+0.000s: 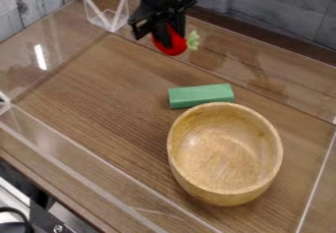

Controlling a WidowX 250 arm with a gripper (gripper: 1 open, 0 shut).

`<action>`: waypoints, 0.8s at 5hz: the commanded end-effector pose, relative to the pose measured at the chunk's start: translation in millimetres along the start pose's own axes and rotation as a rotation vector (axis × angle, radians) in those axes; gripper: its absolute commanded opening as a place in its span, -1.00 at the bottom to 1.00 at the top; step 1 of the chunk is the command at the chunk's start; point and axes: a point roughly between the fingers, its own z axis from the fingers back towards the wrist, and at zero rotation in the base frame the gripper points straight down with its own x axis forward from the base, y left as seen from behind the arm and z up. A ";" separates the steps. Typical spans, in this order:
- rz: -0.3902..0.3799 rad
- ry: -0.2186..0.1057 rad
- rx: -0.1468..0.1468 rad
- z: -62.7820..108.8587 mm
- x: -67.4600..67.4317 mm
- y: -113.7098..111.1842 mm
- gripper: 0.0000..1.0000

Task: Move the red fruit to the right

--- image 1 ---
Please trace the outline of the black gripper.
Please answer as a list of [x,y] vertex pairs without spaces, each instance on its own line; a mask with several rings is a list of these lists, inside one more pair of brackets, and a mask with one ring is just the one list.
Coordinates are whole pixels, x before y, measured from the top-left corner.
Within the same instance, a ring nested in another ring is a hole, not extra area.
[[134,38],[141,40],[153,33],[155,45],[171,48],[170,27],[186,36],[186,12],[197,3],[198,0],[141,0],[127,20]]

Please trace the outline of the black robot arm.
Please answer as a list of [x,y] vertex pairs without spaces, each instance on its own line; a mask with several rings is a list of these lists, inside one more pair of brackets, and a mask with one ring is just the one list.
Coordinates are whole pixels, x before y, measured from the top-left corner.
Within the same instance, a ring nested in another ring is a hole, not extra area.
[[127,19],[137,40],[149,34],[157,46],[173,50],[186,38],[187,10],[198,0],[141,0]]

